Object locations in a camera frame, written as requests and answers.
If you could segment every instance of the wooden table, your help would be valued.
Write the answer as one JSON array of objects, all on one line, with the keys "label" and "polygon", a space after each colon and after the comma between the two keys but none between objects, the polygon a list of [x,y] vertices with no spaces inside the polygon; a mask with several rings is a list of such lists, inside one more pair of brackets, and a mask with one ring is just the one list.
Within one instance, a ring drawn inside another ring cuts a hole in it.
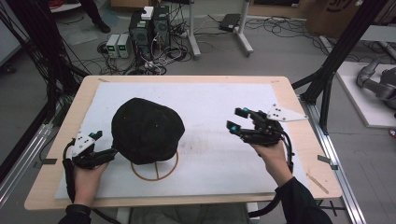
[{"label": "wooden table", "polygon": [[[62,209],[70,204],[69,200],[55,200],[54,195],[63,176],[62,155],[64,147],[77,136],[96,88],[101,82],[152,82],[152,83],[262,83],[271,84],[280,106],[304,113],[299,100],[285,77],[229,77],[229,76],[163,76],[163,77],[125,77],[89,76],[85,77],[75,100],[67,113],[64,123],[49,151],[49,159],[58,159],[54,165],[43,165],[25,201],[28,210]],[[320,144],[308,120],[288,123],[290,137],[294,139],[300,160],[307,174],[308,183],[316,199],[341,197],[341,188],[328,163],[318,161],[324,156]],[[243,194],[216,196],[183,196],[161,198],[122,198],[96,200],[94,207],[133,207],[146,205],[198,204],[198,203],[238,203],[271,201],[274,194]]]}]

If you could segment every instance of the baseball cap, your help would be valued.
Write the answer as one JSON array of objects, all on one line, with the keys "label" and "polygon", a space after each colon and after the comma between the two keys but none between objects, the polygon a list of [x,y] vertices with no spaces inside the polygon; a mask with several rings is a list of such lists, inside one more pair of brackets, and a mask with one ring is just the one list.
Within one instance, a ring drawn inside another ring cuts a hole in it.
[{"label": "baseball cap", "polygon": [[111,121],[112,147],[137,165],[167,161],[177,152],[184,131],[175,110],[133,98],[120,106]]}]

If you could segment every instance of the human arm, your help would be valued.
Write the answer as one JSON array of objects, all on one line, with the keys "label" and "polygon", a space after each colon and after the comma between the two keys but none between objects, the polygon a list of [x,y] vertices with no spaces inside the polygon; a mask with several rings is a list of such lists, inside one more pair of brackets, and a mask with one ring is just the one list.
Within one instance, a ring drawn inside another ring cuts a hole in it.
[{"label": "human arm", "polygon": [[75,200],[73,204],[67,206],[66,216],[60,220],[59,224],[91,223],[91,205],[99,188],[100,177],[107,166],[108,163],[105,163],[93,170],[75,166]]},{"label": "human arm", "polygon": [[332,223],[320,208],[309,190],[293,177],[286,163],[283,144],[271,147],[252,145],[265,162],[265,168],[278,185],[276,194],[282,202],[289,224]]}]

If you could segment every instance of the hand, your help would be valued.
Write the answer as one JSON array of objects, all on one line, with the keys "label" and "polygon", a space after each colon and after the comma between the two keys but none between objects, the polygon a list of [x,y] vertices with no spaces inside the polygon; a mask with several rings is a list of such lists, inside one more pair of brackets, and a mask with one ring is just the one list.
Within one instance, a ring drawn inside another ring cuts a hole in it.
[{"label": "hand", "polygon": [[93,170],[86,170],[75,166],[76,197],[74,203],[91,207],[99,188],[100,177],[107,166],[108,163],[105,163]]},{"label": "hand", "polygon": [[274,146],[263,147],[251,145],[265,162],[265,168],[277,185],[281,187],[293,178],[289,166],[286,163],[285,151],[282,142]]}]

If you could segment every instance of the person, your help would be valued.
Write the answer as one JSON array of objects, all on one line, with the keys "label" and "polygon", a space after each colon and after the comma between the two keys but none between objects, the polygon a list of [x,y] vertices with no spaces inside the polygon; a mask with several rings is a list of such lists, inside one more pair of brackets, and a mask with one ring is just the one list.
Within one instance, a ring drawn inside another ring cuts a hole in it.
[{"label": "person", "polygon": [[104,34],[110,33],[111,29],[106,25],[99,15],[98,7],[93,0],[79,0],[82,8],[87,12],[93,24]]},{"label": "person", "polygon": [[[282,202],[285,218],[289,224],[332,223],[316,204],[309,190],[290,172],[286,163],[283,144],[271,147],[251,145],[262,157],[265,168],[278,185],[276,194]],[[99,180],[107,164],[95,170],[75,169],[76,199],[66,208],[66,216],[59,224],[91,223],[90,212]]]}]

